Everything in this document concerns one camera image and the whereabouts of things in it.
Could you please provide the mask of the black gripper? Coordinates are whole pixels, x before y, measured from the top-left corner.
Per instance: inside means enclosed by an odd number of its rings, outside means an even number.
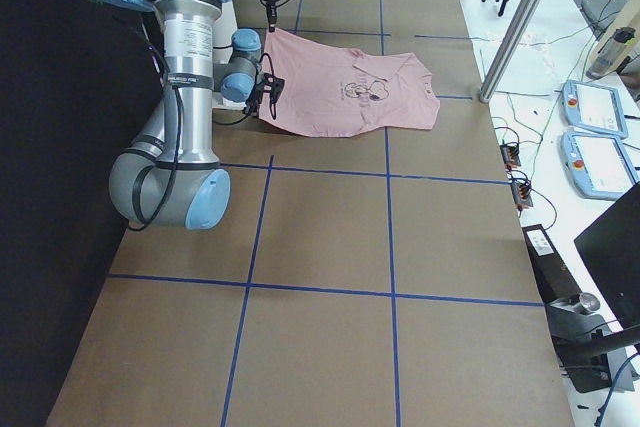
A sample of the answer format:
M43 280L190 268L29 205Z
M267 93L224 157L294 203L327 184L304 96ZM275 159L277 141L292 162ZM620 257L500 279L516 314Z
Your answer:
M264 80L259 81L253 87L248 99L245 102L244 114L245 115L258 115L259 109L265 93L269 90L267 82Z
M267 23L268 23L268 31L273 31L277 25L277 4L280 0L261 0L265 6Z

